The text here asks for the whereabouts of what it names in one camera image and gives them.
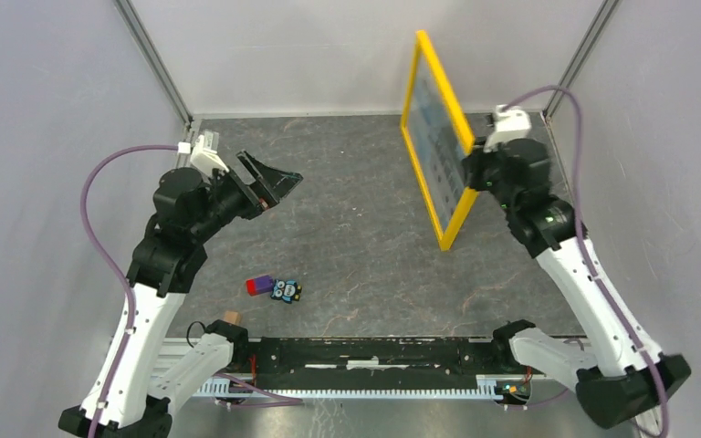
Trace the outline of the building and sky photo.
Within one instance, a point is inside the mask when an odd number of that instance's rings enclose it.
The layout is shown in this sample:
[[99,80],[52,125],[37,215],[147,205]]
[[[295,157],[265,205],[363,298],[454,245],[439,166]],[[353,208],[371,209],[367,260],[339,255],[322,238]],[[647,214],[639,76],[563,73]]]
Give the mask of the building and sky photo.
[[441,230],[446,230],[465,189],[460,164],[464,149],[434,81],[420,57],[407,107],[406,128],[424,175],[429,198]]

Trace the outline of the yellow wooden picture frame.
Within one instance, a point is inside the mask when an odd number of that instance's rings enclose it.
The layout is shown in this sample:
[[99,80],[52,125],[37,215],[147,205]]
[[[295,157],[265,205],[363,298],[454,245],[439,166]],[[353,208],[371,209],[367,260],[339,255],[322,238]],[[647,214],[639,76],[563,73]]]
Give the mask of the yellow wooden picture frame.
[[442,95],[445,107],[447,108],[450,114],[456,136],[463,146],[465,157],[469,152],[471,152],[475,136],[469,126],[469,123],[466,119],[466,115],[460,106],[459,100],[455,95],[452,85],[448,79],[448,76],[445,73],[445,69],[434,49],[433,43],[428,33],[424,30],[417,31],[415,33],[413,59],[404,97],[403,114],[400,120],[400,130],[403,136],[404,145],[406,147],[411,164],[413,166],[414,176],[420,188],[422,197],[424,199],[424,204],[427,209],[427,213],[429,215],[432,227],[434,229],[434,234],[436,236],[438,246],[441,250],[447,251],[453,246],[454,241],[463,226],[463,223],[468,217],[469,212],[472,206],[474,205],[476,198],[478,197],[478,192],[466,186],[462,166],[460,164],[460,170],[462,171],[465,189],[459,200],[457,209],[455,210],[455,214],[453,215],[447,229],[444,231],[441,230],[439,227],[439,223],[437,222],[434,206],[432,204],[431,199],[429,198],[429,193],[426,187],[424,175],[417,161],[410,134],[406,128],[407,107],[410,102],[410,93],[412,91],[412,86],[414,82],[414,71],[416,69],[416,65],[418,64],[418,60],[420,57],[425,58],[426,62],[429,65],[429,68],[432,70],[434,81]]

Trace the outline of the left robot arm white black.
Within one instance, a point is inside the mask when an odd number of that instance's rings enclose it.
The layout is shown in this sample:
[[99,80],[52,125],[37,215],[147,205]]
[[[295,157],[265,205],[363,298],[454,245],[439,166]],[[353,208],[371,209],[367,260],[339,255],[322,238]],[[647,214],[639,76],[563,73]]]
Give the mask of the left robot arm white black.
[[301,174],[265,165],[246,151],[237,157],[251,183],[214,151],[160,178],[154,214],[131,264],[116,271],[125,301],[106,359],[83,402],[60,414],[60,430],[76,437],[165,437],[206,381],[248,364],[246,329],[217,320],[161,377],[152,375],[167,330],[206,261],[205,243],[233,220],[252,220],[275,207],[302,181]]

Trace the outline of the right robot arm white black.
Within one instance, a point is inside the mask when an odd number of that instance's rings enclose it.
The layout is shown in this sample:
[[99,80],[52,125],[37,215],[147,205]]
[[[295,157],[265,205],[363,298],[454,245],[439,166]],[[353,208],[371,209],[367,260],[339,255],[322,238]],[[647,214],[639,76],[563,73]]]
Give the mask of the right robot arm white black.
[[591,343],[588,351],[567,347],[521,319],[494,331],[493,365],[544,372],[603,429],[665,407],[692,369],[682,354],[664,353],[623,303],[576,209],[551,191],[547,147],[521,138],[487,150],[485,142],[477,140],[462,160],[468,188],[498,202],[509,231],[558,287]]

